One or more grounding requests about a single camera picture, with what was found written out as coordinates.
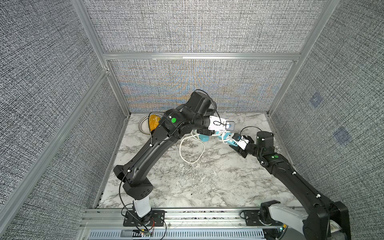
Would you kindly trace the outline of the teal power strip with sockets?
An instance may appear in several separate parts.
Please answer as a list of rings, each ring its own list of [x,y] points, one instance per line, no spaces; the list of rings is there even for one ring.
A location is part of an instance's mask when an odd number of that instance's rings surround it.
[[[208,142],[210,140],[210,136],[199,134],[199,140],[203,143]]]

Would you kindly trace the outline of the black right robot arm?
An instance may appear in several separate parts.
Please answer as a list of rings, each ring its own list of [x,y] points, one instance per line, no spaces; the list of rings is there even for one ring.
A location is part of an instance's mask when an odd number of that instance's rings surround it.
[[[252,155],[263,168],[280,180],[299,200],[305,213],[284,206],[279,201],[260,206],[259,221],[268,226],[280,222],[301,233],[307,240],[350,240],[349,210],[342,202],[334,202],[308,183],[281,154],[276,153],[274,134],[259,131],[255,139],[233,134],[231,146],[246,158]]]

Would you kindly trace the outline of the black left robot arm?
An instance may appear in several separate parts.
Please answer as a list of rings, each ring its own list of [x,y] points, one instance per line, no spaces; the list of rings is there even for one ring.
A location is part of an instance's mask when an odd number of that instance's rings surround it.
[[[136,221],[147,222],[151,217],[149,194],[154,187],[147,178],[151,168],[184,135],[192,131],[212,135],[213,131],[209,130],[210,116],[216,107],[206,92],[195,90],[185,104],[165,111],[159,125],[150,132],[150,139],[129,162],[114,167],[114,173],[121,181],[119,189],[133,198]]]

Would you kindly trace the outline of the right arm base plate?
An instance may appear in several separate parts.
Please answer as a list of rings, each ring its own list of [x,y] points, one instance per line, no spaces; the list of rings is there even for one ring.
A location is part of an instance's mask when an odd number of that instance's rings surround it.
[[[274,220],[269,224],[263,223],[259,218],[259,210],[242,210],[239,214],[240,218],[246,222],[247,227],[256,227],[256,226],[282,226],[280,222]]]

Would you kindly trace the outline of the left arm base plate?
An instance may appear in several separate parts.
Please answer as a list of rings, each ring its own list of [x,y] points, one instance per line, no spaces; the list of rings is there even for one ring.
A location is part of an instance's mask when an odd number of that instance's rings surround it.
[[[124,214],[124,227],[163,227],[166,212],[164,210],[151,210],[147,215],[140,218],[135,211],[129,210]]]

